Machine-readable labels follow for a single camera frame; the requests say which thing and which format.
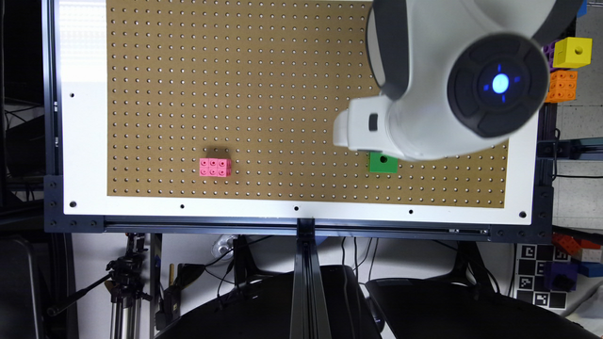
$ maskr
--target brown pegboard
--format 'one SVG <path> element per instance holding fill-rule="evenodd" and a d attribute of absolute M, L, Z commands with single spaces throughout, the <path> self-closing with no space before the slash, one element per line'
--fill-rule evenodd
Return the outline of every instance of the brown pegboard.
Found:
<path fill-rule="evenodd" d="M 377 95 L 369 3 L 108 0 L 112 196 L 503 207 L 507 143 L 397 174 L 332 144 L 349 99 Z M 200 177 L 200 157 L 233 161 Z"/>

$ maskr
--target pink lego brick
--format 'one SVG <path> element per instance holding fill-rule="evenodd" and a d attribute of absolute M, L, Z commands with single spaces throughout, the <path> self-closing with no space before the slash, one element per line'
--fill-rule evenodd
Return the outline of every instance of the pink lego brick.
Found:
<path fill-rule="evenodd" d="M 213 177 L 228 177 L 231 174 L 230 159 L 201 158 L 199 159 L 199 175 Z"/>

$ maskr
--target white frame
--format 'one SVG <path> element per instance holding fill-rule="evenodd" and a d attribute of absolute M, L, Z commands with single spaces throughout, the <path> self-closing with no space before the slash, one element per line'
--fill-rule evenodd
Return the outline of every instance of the white frame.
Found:
<path fill-rule="evenodd" d="M 504 208 L 107 196 L 105 1 L 58 0 L 55 19 L 63 128 L 63 199 L 67 215 L 531 224 L 537 115 L 509 140 Z M 77 202 L 77 206 L 70 207 L 70 202 Z M 519 216 L 522 211 L 527 214 L 525 218 Z"/>

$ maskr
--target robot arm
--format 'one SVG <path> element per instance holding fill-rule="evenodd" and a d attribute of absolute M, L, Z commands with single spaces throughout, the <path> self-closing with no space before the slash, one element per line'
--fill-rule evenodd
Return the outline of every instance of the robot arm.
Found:
<path fill-rule="evenodd" d="M 578 0 L 562 2 L 578 10 Z M 557 5 L 537 3 L 530 15 L 540 22 L 520 25 L 532 2 L 376 0 L 367 51 L 382 95 L 350 102 L 335 120 L 334 144 L 432 160 L 509 137 L 548 90 L 548 67 L 532 36 Z"/>

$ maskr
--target green lego brick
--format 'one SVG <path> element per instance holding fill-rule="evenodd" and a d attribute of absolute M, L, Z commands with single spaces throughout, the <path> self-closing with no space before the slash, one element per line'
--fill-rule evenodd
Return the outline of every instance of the green lego brick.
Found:
<path fill-rule="evenodd" d="M 368 156 L 368 171 L 371 173 L 396 173 L 398 172 L 398 159 L 371 152 Z"/>

